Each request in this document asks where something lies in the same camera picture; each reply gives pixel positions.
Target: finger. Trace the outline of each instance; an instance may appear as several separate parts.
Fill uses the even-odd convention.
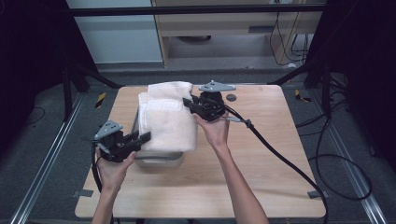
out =
[[[228,118],[228,115],[229,115],[228,111],[226,111],[224,115],[225,115],[225,118]],[[230,120],[226,119],[226,123],[227,123],[227,126],[230,125]]]
[[[197,114],[192,114],[194,116],[195,121],[202,126],[202,124],[205,122],[199,115]]]
[[[100,148],[96,147],[95,152],[96,152],[96,158],[99,158],[100,157]]]
[[[130,165],[132,165],[132,163],[134,163],[135,154],[136,154],[135,151],[131,152],[131,154],[129,154],[129,156],[124,160],[124,164],[126,166],[130,166]]]

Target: wrist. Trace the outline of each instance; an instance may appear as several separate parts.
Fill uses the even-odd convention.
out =
[[[102,186],[101,194],[109,195],[109,196],[117,196],[119,193],[120,188],[112,188],[107,186]]]
[[[227,145],[214,147],[216,155],[220,161],[228,160],[231,156],[231,151],[228,149]]]

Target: wooden table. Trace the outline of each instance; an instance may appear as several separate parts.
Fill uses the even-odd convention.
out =
[[[109,118],[132,129],[138,107],[137,94],[147,87],[120,89]],[[195,86],[194,95],[199,95]],[[288,160],[313,179],[312,171],[294,126],[283,91],[278,86],[238,85],[235,102],[226,102],[245,119],[251,119],[262,136]],[[197,148],[184,154],[177,168],[141,168],[133,164],[114,206],[115,217],[233,217],[233,208],[219,161],[198,128]],[[322,217],[320,199],[309,199],[314,190],[302,177],[274,156],[243,123],[233,123],[229,147],[235,162],[259,199],[268,217]],[[80,197],[78,217],[92,217],[99,192],[92,173]]]

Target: black pole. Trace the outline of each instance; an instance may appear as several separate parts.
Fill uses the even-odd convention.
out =
[[[332,107],[330,105],[330,62],[325,62],[323,64],[323,83],[322,83],[322,102],[321,106],[327,119],[332,118]]]
[[[72,91],[70,86],[69,71],[67,66],[63,70],[64,78],[64,121],[67,121],[72,113]]]
[[[210,14],[249,12],[307,12],[339,10],[346,5],[328,4],[273,4],[273,5],[233,5],[233,6],[182,6],[182,7],[111,7],[111,8],[71,8],[50,10],[48,13],[72,17],[92,16],[133,16],[167,14]]]

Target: black clamp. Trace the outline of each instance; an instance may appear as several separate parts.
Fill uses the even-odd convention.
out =
[[[107,161],[122,162],[133,151],[140,151],[143,144],[151,139],[151,133],[139,137],[139,131],[123,136],[122,126],[108,120],[95,136],[96,145],[101,149],[101,158]]]
[[[234,86],[224,85],[211,81],[200,87],[200,96],[192,95],[190,99],[183,98],[183,105],[190,109],[192,114],[199,115],[202,119],[213,121],[225,113],[225,104],[222,100],[221,91],[234,91]]]

